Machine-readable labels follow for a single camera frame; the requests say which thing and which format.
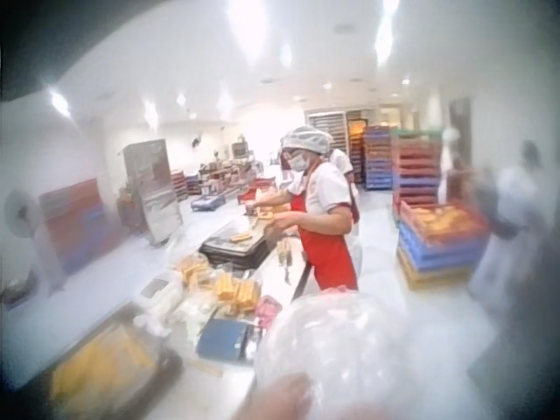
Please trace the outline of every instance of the packaged bread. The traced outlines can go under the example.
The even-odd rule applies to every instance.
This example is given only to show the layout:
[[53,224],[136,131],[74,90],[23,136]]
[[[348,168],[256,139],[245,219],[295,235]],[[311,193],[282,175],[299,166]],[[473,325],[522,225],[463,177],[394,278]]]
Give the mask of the packaged bread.
[[177,267],[177,270],[183,275],[183,283],[185,285],[191,282],[193,274],[196,274],[197,281],[203,281],[207,277],[208,269],[208,259],[198,252],[183,258]]
[[243,232],[242,234],[235,234],[230,238],[233,243],[239,243],[251,239],[253,235],[250,232]]
[[235,298],[235,293],[237,291],[236,281],[231,273],[224,273],[218,279],[216,283],[215,291],[218,300],[233,301]]
[[260,287],[253,280],[241,281],[235,293],[235,302],[242,312],[254,311],[261,296]]

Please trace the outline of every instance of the black tray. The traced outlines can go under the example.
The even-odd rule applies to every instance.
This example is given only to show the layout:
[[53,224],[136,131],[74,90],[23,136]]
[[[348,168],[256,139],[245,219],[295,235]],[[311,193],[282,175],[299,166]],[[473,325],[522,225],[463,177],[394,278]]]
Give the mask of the black tray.
[[[256,270],[276,244],[265,241],[263,231],[259,228],[251,229],[251,225],[252,219],[247,216],[232,220],[202,243],[200,253],[212,265],[232,263],[238,270]],[[231,242],[232,236],[249,230],[253,235],[251,239],[240,243]]]
[[[81,350],[88,342],[113,323],[130,326],[132,319],[138,314],[132,304],[127,304],[114,312],[108,318],[95,326],[77,344],[70,346],[47,369],[36,375],[22,388],[7,395],[6,401],[12,403],[8,408],[9,414],[5,418],[17,419],[46,419],[55,420],[54,406],[50,399],[51,377],[54,370],[64,361],[70,359]],[[183,367],[180,356],[170,348],[161,345],[157,339],[142,335],[142,340],[151,340],[157,348],[158,361],[155,373],[121,408],[104,412],[96,418],[103,420],[112,419],[137,419],[145,414],[146,410],[167,390],[169,385],[179,376]]]

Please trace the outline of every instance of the white ceiling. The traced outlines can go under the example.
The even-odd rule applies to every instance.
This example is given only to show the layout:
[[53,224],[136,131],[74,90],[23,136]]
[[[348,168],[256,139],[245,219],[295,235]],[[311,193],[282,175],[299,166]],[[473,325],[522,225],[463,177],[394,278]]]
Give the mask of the white ceiling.
[[[185,120],[176,103],[200,120],[217,121],[216,103],[226,88],[235,119],[259,103],[305,109],[393,102],[435,84],[460,82],[520,41],[538,39],[530,9],[508,0],[401,0],[395,14],[393,53],[377,68],[375,34],[382,0],[262,0],[268,17],[264,53],[249,66],[235,42],[227,0],[175,0],[134,18],[108,35],[59,80],[56,88],[79,121],[100,118],[107,125],[144,123],[144,100],[153,101],[160,122]],[[337,34],[335,26],[352,33]],[[283,43],[293,61],[280,61]],[[401,80],[409,76],[411,84]],[[265,78],[274,83],[259,84]],[[363,81],[351,82],[352,78]],[[332,90],[325,91],[325,82]],[[3,113],[27,123],[55,116],[48,94],[3,106]]]

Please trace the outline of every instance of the yellow tray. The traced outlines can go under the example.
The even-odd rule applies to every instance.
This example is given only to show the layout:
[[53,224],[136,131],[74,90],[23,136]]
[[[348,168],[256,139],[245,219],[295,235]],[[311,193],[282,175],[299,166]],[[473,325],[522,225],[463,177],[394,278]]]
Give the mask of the yellow tray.
[[410,259],[404,250],[399,247],[396,253],[401,263],[402,272],[411,290],[465,281],[468,280],[473,272],[473,267],[459,267],[456,269],[439,269],[427,273],[419,273],[412,267]]

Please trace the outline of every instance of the red apron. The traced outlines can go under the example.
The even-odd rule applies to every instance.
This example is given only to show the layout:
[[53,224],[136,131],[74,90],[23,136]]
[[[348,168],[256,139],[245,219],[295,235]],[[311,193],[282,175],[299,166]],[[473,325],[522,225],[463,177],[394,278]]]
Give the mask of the red apron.
[[[354,196],[350,191],[352,201],[352,216],[354,223],[360,218]],[[305,208],[305,191],[291,198],[291,210],[307,213]],[[318,234],[309,230],[299,229],[299,236],[308,263],[315,270],[315,278],[321,290],[338,286],[346,286],[351,290],[358,290],[358,281],[348,252],[347,243],[343,235]]]

